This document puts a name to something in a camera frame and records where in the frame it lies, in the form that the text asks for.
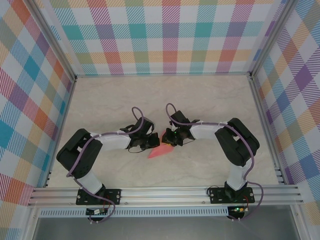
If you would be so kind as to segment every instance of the black mounting plate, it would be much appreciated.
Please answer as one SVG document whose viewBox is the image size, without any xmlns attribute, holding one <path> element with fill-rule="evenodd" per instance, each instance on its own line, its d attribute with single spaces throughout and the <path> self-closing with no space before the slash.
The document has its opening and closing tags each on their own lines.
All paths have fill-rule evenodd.
<svg viewBox="0 0 320 240">
<path fill-rule="evenodd" d="M 115 205 L 119 205 L 120 199 L 121 199 L 121 189 L 105 189 L 103 197 L 111 200 L 112 202 L 114 202 Z M 76 205 L 103 205 L 104 200 L 98 199 L 94 196 L 87 194 L 83 189 L 79 189 L 75 204 Z"/>
<path fill-rule="evenodd" d="M 244 196 L 248 198 L 249 204 L 255 202 L 254 192 L 251 187 L 246 187 L 234 201 L 231 201 L 226 196 L 224 187 L 210 187 L 207 193 L 210 197 L 211 204 L 246 204 L 247 200 Z"/>
</svg>

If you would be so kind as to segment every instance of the colorful plaid backdrop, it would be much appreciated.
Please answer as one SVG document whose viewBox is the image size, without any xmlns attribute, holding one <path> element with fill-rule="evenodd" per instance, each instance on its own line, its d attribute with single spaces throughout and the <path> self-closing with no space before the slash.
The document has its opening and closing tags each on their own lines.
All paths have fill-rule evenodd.
<svg viewBox="0 0 320 240">
<path fill-rule="evenodd" d="M 300 0 L 257 85 L 291 184 L 320 236 L 320 0 Z"/>
<path fill-rule="evenodd" d="M 0 240 L 18 238 L 72 82 L 22 0 L 0 1 Z"/>
<path fill-rule="evenodd" d="M 247 72 L 281 2 L 36 1 L 75 72 L 86 75 Z"/>
</svg>

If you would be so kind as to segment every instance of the gray floor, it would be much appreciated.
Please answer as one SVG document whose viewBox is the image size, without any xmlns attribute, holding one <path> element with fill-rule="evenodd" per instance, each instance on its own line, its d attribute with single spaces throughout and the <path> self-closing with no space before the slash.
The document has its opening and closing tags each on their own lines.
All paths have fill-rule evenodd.
<svg viewBox="0 0 320 240">
<path fill-rule="evenodd" d="M 234 117 L 242 120 L 260 142 L 248 180 L 263 185 L 278 184 L 245 75 L 80 78 L 59 149 L 80 128 L 104 133 L 134 124 L 133 106 L 141 108 L 155 122 L 155 131 L 162 133 L 170 126 L 165 112 L 168 102 L 175 104 L 191 121 L 224 122 Z M 93 171 L 109 187 L 223 185 L 229 174 L 230 163 L 218 141 L 196 140 L 177 146 L 169 154 L 148 159 L 150 152 L 101 152 Z M 66 174 L 56 161 L 49 187 L 77 187 Z"/>
<path fill-rule="evenodd" d="M 241 223 L 226 217 L 41 218 L 33 240 L 298 240 L 289 206 L 262 206 Z"/>
</svg>

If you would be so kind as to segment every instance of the red foam piece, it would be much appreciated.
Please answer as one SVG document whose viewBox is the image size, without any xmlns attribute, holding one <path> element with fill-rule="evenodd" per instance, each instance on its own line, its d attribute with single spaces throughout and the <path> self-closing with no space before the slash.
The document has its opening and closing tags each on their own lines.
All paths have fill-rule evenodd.
<svg viewBox="0 0 320 240">
<path fill-rule="evenodd" d="M 148 159 L 155 158 L 155 157 L 158 157 L 158 156 L 162 156 L 162 155 L 171 153 L 174 150 L 174 148 L 175 147 L 161 142 L 160 146 L 157 146 L 157 147 L 152 149 L 152 151 L 150 152 L 150 154 L 148 156 Z"/>
</svg>

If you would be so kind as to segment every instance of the marble floor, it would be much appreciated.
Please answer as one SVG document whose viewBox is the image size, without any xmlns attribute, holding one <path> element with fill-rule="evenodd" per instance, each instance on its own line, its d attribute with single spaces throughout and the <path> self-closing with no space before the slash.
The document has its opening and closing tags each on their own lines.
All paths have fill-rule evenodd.
<svg viewBox="0 0 320 240">
<path fill-rule="evenodd" d="M 155 122 L 155 132 L 169 126 L 168 102 L 191 121 L 224 122 L 239 118 L 260 142 L 248 180 L 278 184 L 256 106 L 244 75 L 124 76 L 79 78 L 62 132 L 59 149 L 80 128 L 89 132 L 116 131 L 134 124 L 131 107 L 141 108 Z M 199 139 L 173 152 L 148 159 L 151 150 L 100 152 L 93 171 L 108 187 L 223 185 L 229 161 L 218 141 Z M 55 161 L 49 187 L 76 187 Z"/>
</svg>

